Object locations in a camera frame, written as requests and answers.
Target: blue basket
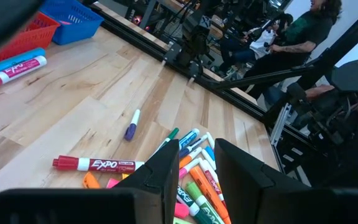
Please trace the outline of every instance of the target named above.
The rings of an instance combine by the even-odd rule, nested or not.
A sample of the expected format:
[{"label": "blue basket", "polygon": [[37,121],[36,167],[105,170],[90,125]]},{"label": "blue basket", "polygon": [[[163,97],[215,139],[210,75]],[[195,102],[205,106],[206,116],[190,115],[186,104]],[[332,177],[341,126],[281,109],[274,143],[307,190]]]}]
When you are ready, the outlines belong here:
[{"label": "blue basket", "polygon": [[41,11],[60,23],[52,39],[59,45],[92,37],[104,21],[76,0],[46,0]]}]

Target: long hair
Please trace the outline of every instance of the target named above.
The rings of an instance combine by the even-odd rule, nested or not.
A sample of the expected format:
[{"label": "long hair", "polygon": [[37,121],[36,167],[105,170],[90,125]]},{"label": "long hair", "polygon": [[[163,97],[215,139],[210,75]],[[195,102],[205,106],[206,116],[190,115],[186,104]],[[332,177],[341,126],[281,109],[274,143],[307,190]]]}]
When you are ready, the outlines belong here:
[{"label": "long hair", "polygon": [[326,0],[321,6],[320,14],[333,20],[333,24],[339,19],[342,9],[342,0]]}]

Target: hand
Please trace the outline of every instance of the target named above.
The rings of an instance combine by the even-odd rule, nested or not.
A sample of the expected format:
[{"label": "hand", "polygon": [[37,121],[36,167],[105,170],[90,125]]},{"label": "hand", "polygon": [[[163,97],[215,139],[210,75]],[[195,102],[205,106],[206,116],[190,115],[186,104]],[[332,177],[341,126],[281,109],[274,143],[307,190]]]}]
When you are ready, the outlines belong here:
[{"label": "hand", "polygon": [[282,52],[283,51],[283,47],[281,46],[278,46],[278,45],[271,45],[269,48],[268,48],[272,53],[277,53],[277,52]]},{"label": "hand", "polygon": [[248,38],[243,37],[240,41],[241,41],[242,43],[246,43],[246,42],[248,42]]}]

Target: orange marker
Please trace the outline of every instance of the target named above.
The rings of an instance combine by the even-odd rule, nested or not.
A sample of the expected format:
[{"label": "orange marker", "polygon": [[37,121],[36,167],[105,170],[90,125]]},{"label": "orange marker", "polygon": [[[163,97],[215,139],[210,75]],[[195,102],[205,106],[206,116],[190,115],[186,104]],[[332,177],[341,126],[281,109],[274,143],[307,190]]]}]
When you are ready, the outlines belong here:
[{"label": "orange marker", "polygon": [[98,180],[94,177],[94,175],[91,172],[87,172],[84,176],[84,179],[82,181],[82,184],[85,188],[88,189],[99,189],[100,184]]},{"label": "orange marker", "polygon": [[219,214],[219,216],[223,219],[225,224],[230,224],[229,213],[227,212],[226,207],[223,205],[219,196],[209,184],[208,180],[206,179],[203,171],[200,167],[196,166],[190,170],[190,175],[196,181],[198,187],[200,188],[201,192],[205,195],[208,201],[211,203],[212,207],[214,207],[215,211]]},{"label": "orange marker", "polygon": [[189,162],[191,162],[203,149],[201,147],[196,148],[193,152],[188,154],[179,162],[179,169],[183,168]]}]

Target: white shirt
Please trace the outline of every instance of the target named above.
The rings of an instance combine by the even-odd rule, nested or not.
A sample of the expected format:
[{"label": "white shirt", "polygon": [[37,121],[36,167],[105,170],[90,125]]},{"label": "white shirt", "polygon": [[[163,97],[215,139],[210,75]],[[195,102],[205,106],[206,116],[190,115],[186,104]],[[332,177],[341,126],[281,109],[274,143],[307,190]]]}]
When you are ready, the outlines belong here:
[{"label": "white shirt", "polygon": [[249,48],[255,52],[255,58],[257,60],[270,53],[269,51],[266,51],[266,47],[264,45],[265,42],[270,45],[274,41],[275,36],[276,35],[273,30],[270,30],[270,32],[265,30],[262,32],[259,39],[249,45]]}]

